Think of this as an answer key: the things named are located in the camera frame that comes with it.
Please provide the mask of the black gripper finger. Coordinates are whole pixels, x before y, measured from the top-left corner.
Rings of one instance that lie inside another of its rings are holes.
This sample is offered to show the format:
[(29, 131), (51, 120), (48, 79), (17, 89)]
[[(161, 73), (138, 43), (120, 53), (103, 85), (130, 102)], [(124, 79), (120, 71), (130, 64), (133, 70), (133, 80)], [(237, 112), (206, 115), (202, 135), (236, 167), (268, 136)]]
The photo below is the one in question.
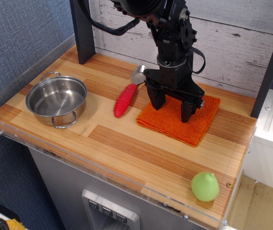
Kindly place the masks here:
[(150, 86), (149, 84), (147, 84), (146, 87), (152, 106), (156, 110), (159, 110), (166, 102), (165, 94), (161, 90), (154, 89), (153, 86)]
[(183, 123), (187, 123), (192, 115), (196, 112), (196, 105), (187, 101), (181, 104), (181, 120)]

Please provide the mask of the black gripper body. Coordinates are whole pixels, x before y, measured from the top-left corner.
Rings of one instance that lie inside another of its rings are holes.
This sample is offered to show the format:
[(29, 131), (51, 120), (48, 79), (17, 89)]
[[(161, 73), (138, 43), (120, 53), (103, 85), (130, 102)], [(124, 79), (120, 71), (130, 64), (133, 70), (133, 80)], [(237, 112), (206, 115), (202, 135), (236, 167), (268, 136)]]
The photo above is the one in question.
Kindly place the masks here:
[(186, 64), (178, 68), (146, 69), (144, 75), (145, 85), (161, 90), (165, 96), (193, 103), (197, 109), (203, 107), (205, 92), (193, 81), (192, 71)]

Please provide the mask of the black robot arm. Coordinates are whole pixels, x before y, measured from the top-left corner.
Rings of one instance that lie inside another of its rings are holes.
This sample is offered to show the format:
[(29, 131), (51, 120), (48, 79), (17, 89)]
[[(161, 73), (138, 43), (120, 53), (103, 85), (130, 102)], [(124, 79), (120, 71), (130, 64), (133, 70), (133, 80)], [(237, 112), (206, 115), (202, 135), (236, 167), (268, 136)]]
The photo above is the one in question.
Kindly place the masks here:
[(204, 56), (193, 47), (196, 31), (183, 0), (115, 0), (114, 7), (124, 15), (147, 23), (158, 48), (159, 69), (144, 70), (145, 85), (152, 106), (159, 110), (170, 96), (181, 101), (182, 122), (188, 122), (204, 105), (205, 92), (193, 80), (193, 55)]

